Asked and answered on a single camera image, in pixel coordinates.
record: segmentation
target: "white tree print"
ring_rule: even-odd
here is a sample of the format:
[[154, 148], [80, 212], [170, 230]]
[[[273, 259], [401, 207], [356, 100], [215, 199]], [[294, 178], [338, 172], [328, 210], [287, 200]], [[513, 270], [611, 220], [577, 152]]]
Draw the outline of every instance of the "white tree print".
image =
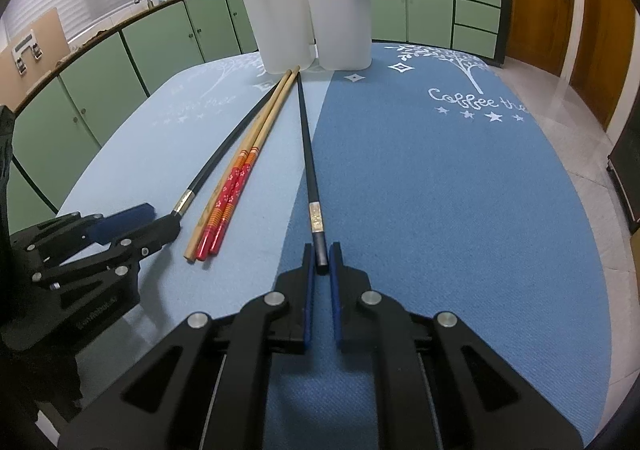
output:
[[385, 46], [388, 50], [402, 52], [399, 56], [402, 60], [409, 60], [414, 56], [434, 56], [438, 60], [446, 60], [460, 69], [471, 81], [478, 92], [483, 95], [482, 89], [471, 74], [472, 68], [489, 71], [489, 66], [477, 56], [468, 53], [457, 52], [455, 50], [445, 50], [443, 48], [433, 48], [431, 46], [417, 46], [415, 44], [398, 44], [397, 46]]

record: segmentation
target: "white plastic container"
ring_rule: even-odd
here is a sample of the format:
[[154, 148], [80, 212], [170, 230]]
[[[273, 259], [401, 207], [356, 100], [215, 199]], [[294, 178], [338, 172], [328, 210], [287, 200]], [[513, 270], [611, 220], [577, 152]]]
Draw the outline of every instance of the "white plastic container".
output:
[[264, 68], [280, 74], [316, 58], [308, 0], [243, 0]]
[[329, 70], [371, 64], [371, 0], [309, 0], [320, 66]]

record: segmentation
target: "light blue tablecloth section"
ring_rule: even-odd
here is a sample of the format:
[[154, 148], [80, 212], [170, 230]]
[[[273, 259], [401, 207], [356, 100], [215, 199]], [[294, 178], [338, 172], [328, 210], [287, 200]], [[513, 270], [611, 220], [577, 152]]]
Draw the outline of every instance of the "light blue tablecloth section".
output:
[[[341, 241], [345, 262], [408, 310], [459, 313], [588, 441], [609, 380], [608, 302], [590, 226], [553, 148], [482, 61], [388, 44], [372, 53], [358, 73], [303, 74], [328, 242]], [[61, 213], [145, 201], [168, 213], [278, 78], [257, 54], [177, 74], [113, 135]], [[235, 313], [300, 264], [310, 234], [295, 88], [220, 255], [204, 265], [182, 258], [232, 152], [176, 241], [142, 262], [140, 305], [78, 356], [85, 402], [188, 314]], [[268, 450], [376, 446], [370, 364], [335, 350], [328, 294], [318, 278], [310, 353], [274, 358]]]

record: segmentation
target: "blue tablecloth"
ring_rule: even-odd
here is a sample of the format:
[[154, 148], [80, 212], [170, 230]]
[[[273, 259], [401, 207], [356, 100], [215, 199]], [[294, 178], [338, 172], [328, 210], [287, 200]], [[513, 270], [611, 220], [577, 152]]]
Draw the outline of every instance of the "blue tablecloth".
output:
[[[589, 223], [553, 148], [481, 60], [397, 44], [374, 44], [373, 57], [360, 72], [303, 74], [328, 242], [407, 309], [458, 313], [587, 442], [607, 393], [609, 310]], [[113, 135], [61, 213], [144, 201], [167, 213], [277, 79], [257, 54], [177, 74]], [[227, 162], [178, 239], [143, 262], [140, 305], [79, 355], [86, 401], [189, 313], [234, 313], [300, 264], [310, 234], [296, 91], [220, 255], [188, 265], [182, 252]], [[335, 350], [328, 293], [318, 279], [310, 353], [274, 358], [265, 448], [376, 445], [370, 365]]]

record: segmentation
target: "metal bolt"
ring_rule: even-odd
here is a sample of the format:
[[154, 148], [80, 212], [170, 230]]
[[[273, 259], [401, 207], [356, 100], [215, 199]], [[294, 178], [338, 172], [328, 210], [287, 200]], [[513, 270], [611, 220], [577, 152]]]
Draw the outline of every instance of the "metal bolt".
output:
[[360, 296], [360, 299], [367, 305], [378, 305], [380, 302], [382, 302], [382, 295], [380, 295], [380, 293], [378, 293], [377, 291], [369, 290], [365, 291]]
[[458, 323], [458, 317], [449, 311], [438, 313], [438, 324], [442, 327], [453, 327]]
[[191, 313], [189, 318], [187, 319], [187, 324], [189, 327], [193, 327], [194, 329], [200, 329], [207, 325], [209, 318], [204, 313]]
[[284, 302], [284, 295], [279, 291], [270, 291], [264, 296], [266, 305], [277, 306]]

